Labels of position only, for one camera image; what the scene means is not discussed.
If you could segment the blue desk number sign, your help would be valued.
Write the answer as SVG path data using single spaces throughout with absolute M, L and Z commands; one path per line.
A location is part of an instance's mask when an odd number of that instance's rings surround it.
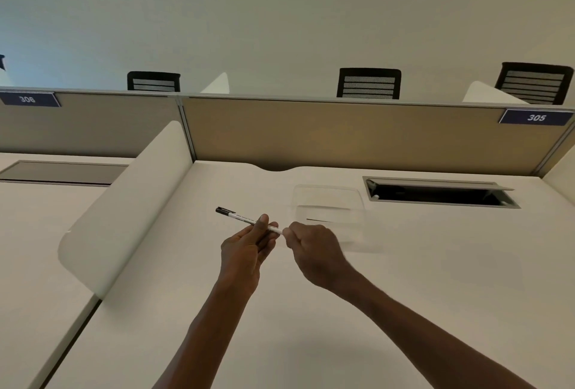
M 61 107 L 53 92 L 0 91 L 0 101 L 7 106 Z
M 564 126 L 572 117 L 574 111 L 506 109 L 498 124 L 527 124 L 536 126 Z

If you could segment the person's right hand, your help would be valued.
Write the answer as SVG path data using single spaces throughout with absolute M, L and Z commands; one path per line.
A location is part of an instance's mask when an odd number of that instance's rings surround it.
M 298 268 L 312 284 L 340 293 L 361 274 L 348 262 L 335 234 L 323 225 L 311 225 L 303 250 L 292 250 Z

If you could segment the person's right forearm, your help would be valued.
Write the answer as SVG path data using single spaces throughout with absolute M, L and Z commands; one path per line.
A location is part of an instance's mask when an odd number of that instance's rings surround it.
M 370 318 L 433 389 L 536 389 L 394 300 L 350 266 L 337 271 L 330 290 Z

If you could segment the narrow beige partition panel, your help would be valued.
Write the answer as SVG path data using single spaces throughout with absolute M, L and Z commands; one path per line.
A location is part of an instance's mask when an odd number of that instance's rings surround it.
M 0 153 L 135 158 L 171 122 L 181 123 L 173 92 L 0 86 L 53 92 L 54 107 L 0 101 Z

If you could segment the clear plastic container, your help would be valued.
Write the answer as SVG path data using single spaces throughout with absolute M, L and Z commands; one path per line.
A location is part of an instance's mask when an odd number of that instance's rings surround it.
M 349 187 L 300 184 L 293 188 L 290 221 L 323 225 L 338 239 L 344 252 L 384 254 L 384 214 L 361 191 Z M 333 221 L 310 224 L 306 218 Z

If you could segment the black mesh office chair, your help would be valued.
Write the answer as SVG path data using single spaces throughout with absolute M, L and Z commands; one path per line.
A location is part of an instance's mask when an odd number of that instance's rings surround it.
M 181 75 L 169 72 L 131 71 L 126 75 L 129 91 L 181 92 Z
M 336 97 L 399 100 L 402 73 L 389 68 L 341 68 Z
M 503 62 L 495 88 L 529 104 L 560 106 L 574 76 L 570 66 Z

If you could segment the person's left forearm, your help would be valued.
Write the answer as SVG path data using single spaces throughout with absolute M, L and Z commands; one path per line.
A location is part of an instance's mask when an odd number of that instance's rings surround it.
M 221 277 L 152 389 L 211 389 L 259 275 Z

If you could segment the grey metal partition post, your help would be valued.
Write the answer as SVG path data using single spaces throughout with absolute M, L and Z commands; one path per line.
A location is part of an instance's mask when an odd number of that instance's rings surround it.
M 182 121 L 182 127 L 184 130 L 185 136 L 186 136 L 186 141 L 187 141 L 187 145 L 189 148 L 191 160 L 192 160 L 192 162 L 196 162 L 197 161 L 197 155 L 195 153 L 193 141 L 191 139 L 189 124 L 187 121 L 187 117 L 186 117 L 186 113 L 185 113 L 185 109 L 184 109 L 184 105 L 183 105 L 183 98 L 184 97 L 182 95 L 176 95 L 175 101 L 176 101 L 176 104 L 178 105 L 178 110 L 179 110 L 179 114 L 180 114 L 181 121 Z

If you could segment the person's left hand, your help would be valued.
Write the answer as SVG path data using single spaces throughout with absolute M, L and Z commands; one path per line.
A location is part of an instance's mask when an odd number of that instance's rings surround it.
M 220 288 L 234 290 L 250 297 L 256 290 L 263 262 L 276 246 L 280 236 L 269 231 L 260 245 L 252 244 L 252 228 L 248 225 L 221 244 L 221 268 L 217 280 Z

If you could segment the large white desk divider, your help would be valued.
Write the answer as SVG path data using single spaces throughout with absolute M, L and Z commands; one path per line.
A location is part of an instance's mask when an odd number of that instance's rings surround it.
M 103 300 L 192 164 L 171 121 L 62 236 L 61 265 Z

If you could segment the white pen with black cap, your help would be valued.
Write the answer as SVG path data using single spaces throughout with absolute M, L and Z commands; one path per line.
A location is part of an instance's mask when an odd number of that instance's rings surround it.
M 247 218 L 247 217 L 244 217 L 244 216 L 242 216 L 242 215 L 239 215 L 238 213 L 236 213 L 236 212 L 234 212 L 234 211 L 230 211 L 230 210 L 225 209 L 225 208 L 222 208 L 222 207 L 217 207 L 217 208 L 215 209 L 215 212 L 216 212 L 216 213 L 219 213 L 219 214 L 221 214 L 221 215 L 223 215 L 223 216 L 226 216 L 226 217 L 229 217 L 229 218 L 233 218 L 233 219 L 235 219 L 235 220 L 238 220 L 238 221 L 241 221 L 241 222 L 250 224 L 250 225 L 255 225 L 255 224 L 256 224 L 256 220 L 249 219 L 249 218 Z M 268 224 L 268 225 L 267 225 L 267 229 L 268 229 L 268 231 L 270 231 L 270 232 L 277 233 L 277 234 L 279 234 L 279 235 L 283 235 L 282 230 L 281 230 L 280 228 L 278 228 L 277 226 L 272 226 L 272 225 Z

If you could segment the wide beige partition panel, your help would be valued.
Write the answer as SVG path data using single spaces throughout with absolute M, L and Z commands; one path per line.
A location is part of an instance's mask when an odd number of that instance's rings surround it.
M 197 160 L 269 171 L 335 167 L 543 177 L 575 147 L 564 126 L 498 124 L 504 104 L 414 104 L 188 96 Z

